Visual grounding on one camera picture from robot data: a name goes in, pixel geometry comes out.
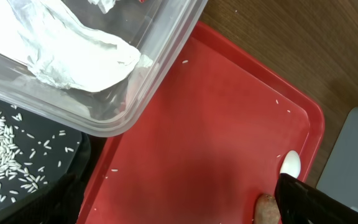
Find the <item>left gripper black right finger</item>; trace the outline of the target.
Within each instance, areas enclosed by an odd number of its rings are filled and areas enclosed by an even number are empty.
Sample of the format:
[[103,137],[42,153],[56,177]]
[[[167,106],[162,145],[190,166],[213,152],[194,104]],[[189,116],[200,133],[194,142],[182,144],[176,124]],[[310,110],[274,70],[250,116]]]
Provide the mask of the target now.
[[283,224],[358,224],[358,212],[321,191],[280,174],[274,193]]

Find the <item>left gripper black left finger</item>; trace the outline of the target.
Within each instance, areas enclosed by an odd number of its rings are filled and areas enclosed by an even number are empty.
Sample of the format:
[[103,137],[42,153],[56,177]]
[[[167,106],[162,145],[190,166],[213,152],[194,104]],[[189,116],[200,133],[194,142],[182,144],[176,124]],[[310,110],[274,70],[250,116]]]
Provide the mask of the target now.
[[0,210],[0,224],[75,224],[85,187],[76,175],[65,174],[58,181]]

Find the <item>brown carrot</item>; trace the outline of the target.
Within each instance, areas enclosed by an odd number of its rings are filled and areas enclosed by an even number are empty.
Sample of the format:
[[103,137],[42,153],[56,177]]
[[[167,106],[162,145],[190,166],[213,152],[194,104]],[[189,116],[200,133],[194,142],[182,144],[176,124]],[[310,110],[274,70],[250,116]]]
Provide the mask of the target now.
[[278,224],[280,212],[276,199],[268,194],[261,195],[255,204],[253,224]]

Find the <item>white plastic spoon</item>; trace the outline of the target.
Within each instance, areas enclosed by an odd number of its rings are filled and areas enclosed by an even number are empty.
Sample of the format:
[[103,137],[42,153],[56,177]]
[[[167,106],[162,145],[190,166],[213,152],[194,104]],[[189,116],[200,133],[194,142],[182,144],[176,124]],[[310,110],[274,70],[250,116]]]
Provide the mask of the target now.
[[301,160],[296,151],[289,151],[280,168],[281,174],[288,174],[294,178],[298,178],[301,172]]

